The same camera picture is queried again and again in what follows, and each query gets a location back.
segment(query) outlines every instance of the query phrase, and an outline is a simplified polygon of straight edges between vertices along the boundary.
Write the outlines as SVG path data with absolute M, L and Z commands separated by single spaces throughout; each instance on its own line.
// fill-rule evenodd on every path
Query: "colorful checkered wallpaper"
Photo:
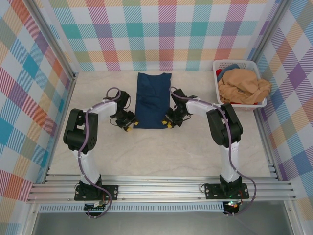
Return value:
M 274 11 L 267 8 L 278 5 L 278 0 L 42 2 L 49 2 L 59 26 L 54 29 L 65 35 L 67 51 L 84 71 L 198 71 L 211 70 L 216 59 L 246 59 L 262 38 L 258 23 L 269 22 Z
M 0 234 L 44 173 L 70 79 L 22 0 L 0 0 Z
M 258 63 L 272 83 L 262 110 L 279 169 L 313 234 L 313 0 L 294 0 Z
M 256 50 L 256 49 L 258 48 L 258 46 L 260 45 L 261 40 L 263 39 L 263 36 L 264 36 L 266 30 L 268 29 L 268 26 L 269 26 L 269 24 L 270 24 L 270 21 L 272 20 L 273 16 L 275 15 L 276 10 L 277 10 L 277 8 L 278 8 L 280 2 L 281 2 L 281 0 L 275 0 L 275 3 L 274 3 L 274 5 L 272 6 L 272 8 L 271 8 L 271 10 L 270 10 L 270 12 L 269 12 L 269 14 L 268 14 L 268 17 L 266 18 L 266 21 L 265 21 L 265 23 L 264 23 L 264 25 L 263 25 L 263 27 L 262 27 L 262 29 L 261 29 L 261 31 L 260 31 L 260 33 L 259 33 L 257 39 L 256 39 L 255 42 L 254 42 L 253 48 L 252 48 L 252 50 L 251 50 L 251 52 L 250 52 L 250 54 L 249 54 L 249 56 L 248 56 L 248 60 L 252 60 L 252 57 L 253 57 L 253 55 L 254 55 L 254 53 L 255 53 L 255 50 Z
M 46 20 L 46 23 L 49 25 L 52 34 L 54 35 L 54 38 L 56 39 L 56 41 L 58 42 L 61 50 L 63 51 L 65 57 L 67 58 L 68 63 L 70 64 L 71 68 L 73 71 L 78 72 L 78 69 L 75 67 L 72 58 L 70 57 L 70 55 L 68 54 L 68 51 L 64 45 L 64 43 L 62 42 L 60 35 L 58 34 L 54 24 L 52 23 L 50 17 L 48 16 L 48 13 L 46 11 L 46 9 L 44 8 L 44 5 L 42 3 L 41 0 L 35 0 L 37 6 L 39 7 L 44 19 Z

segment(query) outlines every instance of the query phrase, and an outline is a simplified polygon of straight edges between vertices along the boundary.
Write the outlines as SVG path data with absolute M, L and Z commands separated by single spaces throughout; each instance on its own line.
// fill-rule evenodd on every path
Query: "black cable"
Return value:
M 77 191 L 77 185 L 78 185 L 78 184 L 79 184 L 79 183 L 75 184 L 75 186 L 74 186 L 75 192 L 78 192 L 78 191 Z
M 184 122 L 184 121 L 187 121 L 187 120 L 189 120 L 189 119 L 191 118 L 190 115 L 187 115 L 187 116 L 188 116 L 189 118 L 184 119 L 183 122 Z
M 241 191 L 239 191 L 240 196 L 241 196 L 241 200 L 240 200 L 240 205 L 243 203 L 243 193 Z
M 202 187 L 205 185 L 206 183 L 204 183 L 203 185 L 201 185 L 200 187 L 200 192 L 202 192 L 203 194 L 205 194 L 205 192 L 202 191 Z
M 128 105 L 126 108 L 124 108 L 125 110 L 126 110 L 126 109 L 128 109 L 128 108 L 130 107 L 131 102 L 132 102 L 132 101 L 131 101 L 131 97 L 129 97 L 129 105 Z
M 110 119 L 109 123 L 112 125 L 112 126 L 118 126 L 118 125 L 115 125 L 111 122 L 111 120 L 114 119 L 113 117 Z

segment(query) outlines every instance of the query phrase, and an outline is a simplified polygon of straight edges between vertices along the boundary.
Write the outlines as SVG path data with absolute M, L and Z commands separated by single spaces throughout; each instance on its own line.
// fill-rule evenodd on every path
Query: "marble floor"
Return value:
M 147 74 L 161 74 L 150 71 Z M 171 84 L 187 96 L 217 102 L 213 72 L 172 71 Z M 69 105 L 85 109 L 105 97 L 110 87 L 131 95 L 129 110 L 134 112 L 136 71 L 81 72 Z M 237 111 L 244 133 L 239 147 L 240 171 L 253 177 L 270 176 L 258 127 L 252 111 Z M 80 174 L 78 163 L 63 143 L 63 126 L 50 167 L 50 174 Z M 181 128 L 164 130 L 135 129 L 130 132 L 105 120 L 98 126 L 94 149 L 98 170 L 104 175 L 128 176 L 218 176 L 221 172 L 219 147 L 212 140 L 207 120 L 193 115 Z

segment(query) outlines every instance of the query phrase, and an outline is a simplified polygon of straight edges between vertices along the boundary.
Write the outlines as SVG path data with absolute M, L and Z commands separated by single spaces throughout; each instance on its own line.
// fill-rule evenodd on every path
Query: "blue cloth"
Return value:
M 138 73 L 135 115 L 139 124 L 134 128 L 167 128 L 162 121 L 170 108 L 171 77 L 171 73 L 155 76 Z
M 239 68 L 239 66 L 237 65 L 237 64 L 232 64 L 232 65 L 230 65 L 230 66 L 227 66 L 225 69 L 223 69 L 222 70 L 222 72 L 219 74 L 219 76 L 217 77 L 217 82 L 219 82 L 221 79 L 222 79 L 222 77 L 223 77 L 223 75 L 224 75 L 224 73 L 226 72 L 226 71 L 228 71 L 228 70 L 233 70 L 233 69 L 240 69 Z

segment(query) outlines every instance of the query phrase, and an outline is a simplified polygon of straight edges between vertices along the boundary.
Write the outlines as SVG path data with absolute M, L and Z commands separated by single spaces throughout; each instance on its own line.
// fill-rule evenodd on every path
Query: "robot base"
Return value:
M 246 184 L 242 183 L 238 193 L 233 194 L 231 197 L 226 197 L 221 189 L 221 184 L 204 184 L 204 192 L 206 199 L 248 199 L 249 192 Z
M 96 185 L 102 187 L 108 191 L 112 196 L 112 201 L 117 200 L 118 196 L 118 185 L 102 185 L 101 177 L 97 181 Z M 79 181 L 79 184 L 75 187 L 75 201 L 105 201 L 109 200 L 109 196 L 106 195 L 103 191 L 97 189 L 96 187 L 85 184 L 82 181 Z

